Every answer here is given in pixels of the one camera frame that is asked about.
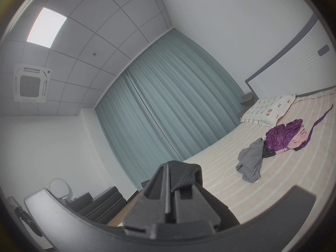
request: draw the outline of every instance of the curtain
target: curtain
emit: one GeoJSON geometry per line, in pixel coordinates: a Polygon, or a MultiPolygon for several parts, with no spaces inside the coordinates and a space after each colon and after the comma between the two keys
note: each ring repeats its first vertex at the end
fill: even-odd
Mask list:
{"type": "Polygon", "coordinates": [[[181,160],[126,75],[108,90],[96,113],[113,153],[139,191],[160,164],[181,160]]]}
{"type": "Polygon", "coordinates": [[[96,112],[140,190],[160,164],[186,160],[236,128],[242,95],[211,55],[172,30],[116,80],[96,112]]]}
{"type": "Polygon", "coordinates": [[[210,54],[176,30],[146,50],[127,74],[182,160],[240,123],[239,86],[210,54]]]}

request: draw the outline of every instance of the square led light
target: square led light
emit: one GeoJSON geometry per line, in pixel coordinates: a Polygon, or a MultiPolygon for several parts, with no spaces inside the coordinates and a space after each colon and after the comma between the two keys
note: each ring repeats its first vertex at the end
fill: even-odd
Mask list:
{"type": "Polygon", "coordinates": [[[27,42],[50,48],[66,19],[63,15],[44,7],[30,30],[27,42]]]}

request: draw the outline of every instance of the mattress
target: mattress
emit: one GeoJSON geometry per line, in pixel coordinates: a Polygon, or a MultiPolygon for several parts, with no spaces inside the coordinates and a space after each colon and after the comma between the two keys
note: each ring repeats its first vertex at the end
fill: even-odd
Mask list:
{"type": "Polygon", "coordinates": [[[309,133],[314,122],[331,104],[334,104],[333,109],[314,127],[306,147],[263,159],[258,183],[242,180],[236,165],[242,149],[260,137],[265,139],[265,133],[270,128],[263,125],[242,122],[221,140],[185,162],[201,165],[204,188],[226,204],[240,223],[249,221],[272,206],[293,185],[297,184],[315,194],[317,200],[295,237],[298,239],[317,218],[335,185],[336,88],[297,97],[277,123],[302,119],[302,125],[309,133]]]}

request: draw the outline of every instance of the purple strap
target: purple strap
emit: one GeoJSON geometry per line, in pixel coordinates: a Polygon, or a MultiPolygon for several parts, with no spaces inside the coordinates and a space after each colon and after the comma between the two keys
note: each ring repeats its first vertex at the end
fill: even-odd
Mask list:
{"type": "Polygon", "coordinates": [[[310,132],[309,132],[309,136],[308,136],[307,141],[303,142],[303,143],[300,145],[301,148],[304,148],[304,147],[308,144],[308,142],[310,141],[310,137],[312,136],[312,133],[313,133],[313,128],[314,128],[317,124],[319,124],[319,123],[324,119],[324,117],[326,116],[326,114],[333,108],[333,106],[334,106],[334,104],[331,105],[330,109],[327,110],[327,111],[324,113],[324,115],[323,115],[322,117],[320,117],[317,121],[315,121],[313,127],[310,129],[310,132]]]}

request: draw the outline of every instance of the gray garment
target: gray garment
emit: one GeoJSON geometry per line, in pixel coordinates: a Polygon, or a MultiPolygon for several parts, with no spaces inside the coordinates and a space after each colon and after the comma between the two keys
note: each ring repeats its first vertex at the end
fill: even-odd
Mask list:
{"type": "Polygon", "coordinates": [[[254,183],[260,178],[260,169],[263,162],[263,146],[262,138],[255,140],[246,149],[242,149],[238,155],[239,163],[236,166],[238,173],[241,173],[241,178],[254,183]]]}

